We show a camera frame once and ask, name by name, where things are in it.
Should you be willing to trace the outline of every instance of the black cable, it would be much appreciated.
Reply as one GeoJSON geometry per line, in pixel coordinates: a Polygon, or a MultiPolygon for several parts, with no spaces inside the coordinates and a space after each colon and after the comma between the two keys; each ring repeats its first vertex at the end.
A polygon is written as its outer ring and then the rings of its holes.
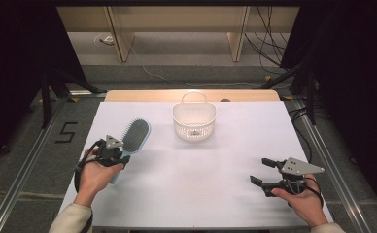
{"type": "Polygon", "coordinates": [[[282,36],[283,40],[285,41],[285,43],[287,44],[288,43],[288,40],[286,40],[286,38],[283,36],[283,34],[280,32],[280,36],[282,36]]]}
{"type": "Polygon", "coordinates": [[[271,59],[267,54],[265,54],[261,49],[259,49],[250,39],[249,37],[247,36],[247,34],[245,33],[244,34],[246,36],[246,39],[249,41],[249,44],[252,46],[252,48],[258,53],[258,56],[259,56],[259,62],[260,62],[260,66],[261,68],[268,72],[268,73],[271,73],[271,74],[275,74],[275,75],[282,75],[282,73],[277,73],[277,72],[273,72],[273,71],[269,71],[267,70],[261,63],[261,57],[263,56],[264,58],[266,58],[267,60],[269,60],[270,62],[272,62],[273,64],[277,65],[280,67],[280,64],[277,63],[275,60],[271,59]]]}
{"type": "Polygon", "coordinates": [[[309,141],[307,141],[307,139],[303,136],[303,133],[301,133],[301,131],[295,126],[295,121],[298,120],[299,118],[303,117],[304,115],[306,115],[307,113],[304,112],[302,114],[300,114],[300,116],[297,116],[301,111],[303,110],[306,110],[306,108],[302,108],[302,109],[298,109],[298,110],[295,110],[295,111],[291,111],[292,113],[295,112],[294,116],[292,117],[292,120],[291,120],[291,124],[292,126],[294,127],[294,130],[300,135],[300,137],[303,139],[303,141],[306,143],[307,145],[307,148],[309,149],[309,157],[307,159],[307,161],[309,163],[312,163],[312,158],[313,158],[313,152],[312,152],[312,148],[310,147],[310,144],[309,144],[309,141]]]}
{"type": "Polygon", "coordinates": [[[322,191],[321,191],[321,189],[320,189],[319,183],[318,183],[316,180],[312,179],[312,178],[304,178],[304,179],[308,179],[308,180],[311,180],[311,181],[313,181],[313,182],[316,183],[316,185],[317,185],[318,188],[319,188],[319,191],[316,191],[315,189],[313,189],[312,187],[306,185],[305,183],[302,184],[302,186],[303,186],[304,188],[306,188],[307,190],[310,190],[311,192],[313,192],[314,194],[316,194],[316,196],[319,197],[319,199],[320,199],[320,203],[321,203],[321,205],[322,205],[322,207],[323,207],[323,205],[325,204],[325,200],[324,200],[323,197],[322,197],[322,191]]]}
{"type": "Polygon", "coordinates": [[[280,63],[278,63],[277,61],[273,60],[272,58],[270,58],[266,53],[264,53],[261,49],[259,49],[249,38],[249,36],[245,33],[244,34],[246,36],[246,39],[249,41],[249,44],[252,46],[252,48],[260,55],[260,56],[263,56],[264,58],[266,58],[267,60],[271,61],[272,63],[274,63],[275,65],[277,66],[280,66],[280,63]]]}
{"type": "Polygon", "coordinates": [[[92,150],[96,147],[96,146],[100,146],[101,143],[102,143],[102,139],[95,142],[89,149],[88,151],[85,153],[85,155],[83,156],[82,160],[77,164],[76,166],[76,170],[79,171],[79,172],[82,172],[83,168],[84,168],[84,165],[87,163],[86,162],[86,159],[88,158],[88,156],[91,154],[92,150]]]}
{"type": "Polygon", "coordinates": [[[261,39],[260,37],[259,37],[259,35],[255,32],[255,36],[260,40],[260,41],[262,41],[263,43],[265,43],[267,46],[274,46],[274,47],[276,47],[276,48],[279,48],[279,49],[282,49],[282,50],[285,50],[286,48],[284,48],[284,47],[281,47],[281,46],[278,46],[278,45],[273,45],[273,44],[270,44],[270,43],[268,43],[268,42],[265,42],[265,41],[263,41],[263,39],[261,39]]]}
{"type": "MultiPolygon", "coordinates": [[[[271,6],[268,6],[268,7],[267,7],[267,12],[268,12],[268,22],[267,22],[267,24],[265,23],[265,20],[264,20],[262,14],[261,14],[261,12],[260,12],[260,9],[259,9],[258,7],[257,7],[257,11],[258,11],[258,14],[259,14],[259,16],[260,16],[260,18],[261,18],[261,21],[263,22],[264,28],[265,28],[265,30],[266,30],[266,34],[265,34],[265,36],[264,36],[264,41],[265,41],[266,36],[269,35],[269,37],[270,37],[270,39],[271,39],[271,43],[272,43],[273,45],[276,45],[276,46],[277,46],[275,40],[273,39],[273,35],[271,34],[271,15],[272,15],[272,13],[273,13],[273,7],[271,7],[271,6]]],[[[274,50],[274,53],[276,54],[277,59],[279,60],[279,62],[281,62],[281,59],[280,59],[279,55],[277,54],[276,48],[273,47],[273,50],[274,50]]]]}

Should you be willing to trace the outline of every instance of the metal rail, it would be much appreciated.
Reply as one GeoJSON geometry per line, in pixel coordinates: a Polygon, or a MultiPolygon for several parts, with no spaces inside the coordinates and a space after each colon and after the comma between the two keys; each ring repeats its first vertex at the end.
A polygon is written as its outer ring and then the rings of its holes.
{"type": "MultiPolygon", "coordinates": [[[[295,105],[298,109],[304,107],[304,104],[301,101],[296,101],[295,105]]],[[[352,221],[357,232],[371,232],[370,226],[368,225],[364,214],[358,205],[356,198],[349,190],[346,182],[340,171],[338,170],[334,160],[328,151],[326,144],[320,135],[316,125],[312,125],[307,116],[303,116],[303,123],[309,132],[310,138],[312,139],[313,144],[316,147],[316,150],[319,153],[319,156],[322,162],[325,165],[327,171],[329,171],[330,179],[336,189],[337,194],[339,195],[343,206],[346,209],[347,214],[349,215],[350,220],[352,221]]]]}
{"type": "Polygon", "coordinates": [[[27,182],[31,171],[41,154],[41,151],[43,150],[43,147],[52,130],[53,124],[58,117],[60,110],[64,106],[65,101],[65,99],[58,99],[55,103],[54,113],[52,113],[49,124],[46,128],[41,129],[40,134],[37,137],[36,142],[34,143],[34,146],[32,147],[30,153],[28,153],[28,156],[25,158],[25,161],[19,169],[19,172],[14,179],[13,184],[7,191],[3,201],[0,204],[0,232],[4,227],[11,211],[13,210],[18,196],[21,193],[25,183],[27,182]]]}

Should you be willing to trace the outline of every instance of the sleeve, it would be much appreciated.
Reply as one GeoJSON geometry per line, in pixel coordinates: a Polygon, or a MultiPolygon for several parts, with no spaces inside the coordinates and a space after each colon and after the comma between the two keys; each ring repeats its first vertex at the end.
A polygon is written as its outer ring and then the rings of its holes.
{"type": "Polygon", "coordinates": [[[54,220],[49,233],[91,232],[91,223],[91,208],[72,203],[54,220]]]}
{"type": "Polygon", "coordinates": [[[316,226],[310,230],[311,233],[344,233],[343,229],[336,223],[328,223],[316,226]]]}

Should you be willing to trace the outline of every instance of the gray floor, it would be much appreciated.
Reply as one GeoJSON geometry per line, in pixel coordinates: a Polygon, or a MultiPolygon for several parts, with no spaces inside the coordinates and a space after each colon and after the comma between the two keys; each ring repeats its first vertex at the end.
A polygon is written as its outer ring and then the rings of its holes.
{"type": "MultiPolygon", "coordinates": [[[[261,68],[259,56],[247,42],[244,44],[240,62],[232,62],[228,42],[222,33],[137,34],[133,43],[135,53],[130,54],[125,63],[118,63],[113,47],[98,43],[99,37],[104,39],[107,35],[70,34],[87,79],[102,89],[254,88],[265,83],[266,75],[277,76],[261,68]]],[[[276,39],[279,44],[284,43],[278,35],[276,39]]],[[[265,47],[265,51],[276,58],[272,48],[265,47]]],[[[261,64],[270,71],[283,72],[267,60],[262,60],[261,64]]],[[[280,95],[288,94],[286,87],[289,83],[290,81],[286,81],[279,84],[276,90],[280,95]]],[[[75,85],[69,87],[80,89],[75,85]]],[[[14,132],[14,137],[9,142],[11,152],[0,154],[0,203],[41,133],[42,106],[39,99],[40,97],[37,97],[32,102],[33,112],[27,113],[18,130],[14,132]]],[[[72,178],[73,166],[81,154],[93,117],[102,101],[103,97],[97,96],[81,96],[75,101],[63,101],[47,141],[2,232],[47,232],[59,211],[72,178]],[[76,122],[66,128],[67,131],[75,132],[75,135],[71,143],[57,143],[69,139],[69,135],[60,134],[66,122],[76,122]]],[[[321,104],[317,103],[317,128],[364,213],[371,232],[377,232],[377,197],[357,165],[349,161],[350,152],[321,104]]],[[[288,110],[296,109],[296,101],[285,102],[285,105],[288,110]]],[[[301,119],[296,122],[296,127],[305,138],[310,139],[301,119]]],[[[308,146],[299,138],[308,154],[308,146]]],[[[313,151],[313,163],[323,165],[313,143],[310,140],[309,142],[313,151]]],[[[329,173],[319,175],[318,180],[334,220],[346,232],[356,232],[329,173]]],[[[95,232],[118,231],[96,229],[95,232]]],[[[298,233],[308,232],[308,229],[279,229],[271,232],[298,233]]]]}

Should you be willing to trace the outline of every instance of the cable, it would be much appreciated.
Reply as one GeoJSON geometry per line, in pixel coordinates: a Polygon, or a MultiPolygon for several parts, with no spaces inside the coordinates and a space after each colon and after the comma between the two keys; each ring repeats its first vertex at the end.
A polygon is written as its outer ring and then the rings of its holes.
{"type": "MultiPolygon", "coordinates": [[[[134,50],[134,48],[132,46],[130,46],[131,50],[133,51],[133,53],[137,56],[137,58],[142,61],[142,59],[140,58],[140,56],[137,54],[137,52],[134,50]]],[[[153,77],[158,77],[158,78],[161,78],[162,80],[166,81],[166,82],[169,82],[169,83],[176,83],[176,84],[184,84],[184,85],[188,85],[188,86],[192,86],[192,87],[203,87],[203,86],[236,86],[236,85],[248,85],[248,86],[252,86],[252,87],[261,87],[261,85],[256,85],[256,84],[251,84],[251,83],[231,83],[231,84],[192,84],[192,83],[185,83],[185,82],[178,82],[178,81],[170,81],[164,77],[162,77],[161,75],[156,75],[156,74],[152,74],[150,73],[146,66],[145,65],[142,65],[144,71],[150,75],[150,76],[153,76],[153,77]]]]}
{"type": "Polygon", "coordinates": [[[287,180],[287,183],[288,183],[288,186],[290,188],[290,191],[294,194],[294,195],[297,195],[300,193],[300,187],[303,185],[303,183],[300,183],[300,182],[292,182],[291,180],[287,180]],[[295,187],[297,188],[297,190],[294,190],[293,189],[293,185],[291,185],[291,183],[296,183],[295,187]]]}
{"type": "Polygon", "coordinates": [[[318,188],[319,188],[319,191],[316,191],[315,189],[313,189],[312,187],[306,185],[305,183],[303,183],[302,186],[303,186],[304,188],[306,188],[307,190],[310,190],[311,192],[313,192],[314,194],[316,194],[316,196],[319,197],[319,199],[320,199],[320,203],[321,203],[321,205],[322,205],[322,207],[323,207],[323,205],[325,204],[325,200],[324,200],[323,197],[322,197],[322,191],[321,191],[321,189],[320,189],[319,183],[318,183],[316,180],[312,179],[312,178],[304,178],[304,179],[312,180],[313,182],[316,183],[316,185],[317,185],[318,188]]]}
{"type": "Polygon", "coordinates": [[[309,150],[309,157],[308,157],[307,161],[309,163],[312,163],[313,152],[312,152],[312,148],[310,147],[309,141],[307,141],[307,139],[303,136],[303,133],[301,133],[301,131],[295,126],[295,121],[307,114],[306,112],[300,114],[301,111],[306,111],[306,107],[289,112],[289,114],[295,113],[293,115],[292,119],[291,119],[291,124],[294,127],[294,130],[300,135],[300,137],[306,143],[307,148],[309,150]]]}
{"type": "Polygon", "coordinates": [[[285,41],[285,43],[287,44],[288,43],[288,40],[286,40],[286,38],[283,36],[283,34],[280,32],[280,36],[283,38],[283,40],[285,41]]]}
{"type": "Polygon", "coordinates": [[[91,154],[92,150],[96,147],[96,146],[100,146],[102,144],[103,140],[100,139],[99,141],[95,142],[86,152],[86,154],[83,156],[82,160],[75,166],[75,169],[78,171],[78,172],[82,172],[83,168],[84,168],[84,165],[86,163],[88,163],[90,160],[87,160],[88,159],[88,156],[91,154]]]}
{"type": "MultiPolygon", "coordinates": [[[[267,10],[268,10],[268,11],[267,11],[267,12],[268,12],[268,22],[267,22],[267,24],[266,24],[266,23],[265,23],[265,20],[264,20],[264,18],[263,18],[263,16],[262,16],[262,14],[261,14],[261,12],[260,12],[259,7],[257,7],[258,14],[259,14],[259,16],[260,16],[260,18],[261,18],[261,21],[263,22],[264,28],[265,28],[265,30],[266,30],[266,34],[264,35],[264,41],[265,41],[265,38],[267,37],[267,35],[269,35],[269,37],[270,37],[270,39],[271,39],[271,42],[272,42],[272,45],[276,45],[276,42],[274,41],[273,36],[272,36],[272,34],[271,34],[271,14],[272,14],[272,12],[273,12],[273,7],[268,6],[268,7],[267,7],[267,10]]],[[[274,53],[275,53],[276,56],[277,56],[277,59],[279,60],[279,62],[281,62],[281,59],[279,58],[279,55],[277,54],[275,47],[273,47],[273,50],[274,50],[274,53]]]]}
{"type": "Polygon", "coordinates": [[[265,41],[263,41],[260,37],[259,37],[259,35],[255,32],[255,36],[260,40],[260,41],[262,41],[263,43],[265,43],[267,46],[274,46],[274,47],[277,47],[277,48],[279,48],[279,49],[282,49],[282,50],[285,50],[286,48],[284,48],[284,47],[281,47],[281,46],[277,46],[277,45],[273,45],[273,44],[270,44],[270,43],[268,43],[268,42],[265,42],[265,41]]]}
{"type": "MultiPolygon", "coordinates": [[[[265,25],[265,22],[264,22],[264,19],[263,19],[263,17],[262,17],[262,15],[261,15],[261,13],[260,13],[260,10],[259,10],[259,8],[257,7],[257,10],[258,10],[258,14],[260,15],[260,18],[261,18],[261,20],[262,20],[262,22],[263,22],[263,24],[264,24],[264,28],[266,29],[266,33],[264,34],[264,39],[263,39],[263,41],[265,42],[265,39],[266,39],[266,37],[267,37],[267,34],[268,34],[268,28],[266,27],[266,25],[265,25]]],[[[263,66],[263,64],[261,63],[261,54],[263,53],[262,51],[263,51],[263,46],[264,46],[264,43],[262,43],[261,44],[261,47],[260,47],[260,53],[259,53],[259,61],[260,61],[260,66],[264,69],[264,66],[263,66]]],[[[269,59],[271,62],[273,62],[274,64],[276,64],[277,66],[279,66],[279,67],[281,67],[281,65],[280,65],[280,63],[278,63],[278,62],[275,62],[273,59],[269,59]]]]}
{"type": "Polygon", "coordinates": [[[277,66],[280,66],[280,63],[278,63],[277,61],[273,60],[271,57],[269,57],[266,53],[264,53],[261,49],[259,49],[249,38],[249,36],[245,33],[244,34],[246,39],[249,41],[249,44],[252,46],[252,48],[260,55],[260,56],[263,56],[264,58],[266,58],[267,60],[271,61],[273,64],[277,65],[277,66]]]}

